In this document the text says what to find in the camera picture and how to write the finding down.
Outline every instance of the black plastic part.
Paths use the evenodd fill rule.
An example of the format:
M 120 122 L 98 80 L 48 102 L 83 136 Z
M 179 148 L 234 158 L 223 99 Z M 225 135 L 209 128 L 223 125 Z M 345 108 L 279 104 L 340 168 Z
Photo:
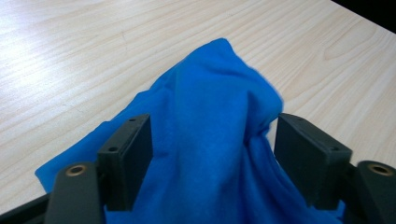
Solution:
M 280 114 L 274 153 L 308 206 L 337 207 L 337 182 L 349 165 L 352 150 L 307 120 Z
M 62 169 L 50 195 L 45 223 L 99 224 L 105 221 L 95 164 L 80 162 Z
M 41 224 L 47 210 L 50 195 L 45 194 L 0 216 L 2 224 Z
M 361 161 L 355 181 L 368 222 L 396 223 L 396 170 L 380 162 Z
M 109 211 L 131 210 L 152 158 L 149 115 L 126 121 L 98 151 L 98 169 L 108 176 Z

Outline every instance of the wooden table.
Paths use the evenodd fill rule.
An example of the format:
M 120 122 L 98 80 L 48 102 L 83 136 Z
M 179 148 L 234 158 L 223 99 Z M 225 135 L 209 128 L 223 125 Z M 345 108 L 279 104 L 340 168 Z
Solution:
M 15 0 L 0 6 L 0 214 L 44 193 L 37 167 L 222 36 L 353 163 L 396 166 L 396 36 L 329 0 Z

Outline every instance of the blue cloth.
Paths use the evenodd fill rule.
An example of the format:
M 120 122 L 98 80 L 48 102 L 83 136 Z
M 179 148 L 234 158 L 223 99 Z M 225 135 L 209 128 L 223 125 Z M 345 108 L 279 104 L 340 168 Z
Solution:
M 114 119 L 36 171 L 46 191 L 130 117 L 149 113 L 154 156 L 132 212 L 108 223 L 339 223 L 307 208 L 266 134 L 282 110 L 273 87 L 218 39 L 164 73 Z

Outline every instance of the dark background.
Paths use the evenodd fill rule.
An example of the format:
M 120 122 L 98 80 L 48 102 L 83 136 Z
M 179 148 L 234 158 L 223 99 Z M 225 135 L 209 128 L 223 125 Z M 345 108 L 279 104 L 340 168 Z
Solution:
M 396 0 L 333 1 L 396 34 Z

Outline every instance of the light wood grain surface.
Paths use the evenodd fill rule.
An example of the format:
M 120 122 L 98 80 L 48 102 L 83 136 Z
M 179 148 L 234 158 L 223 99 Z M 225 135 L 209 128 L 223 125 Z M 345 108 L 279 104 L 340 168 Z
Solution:
M 0 214 L 44 193 L 37 167 L 218 37 L 353 163 L 396 166 L 396 36 L 329 0 L 2 1 Z

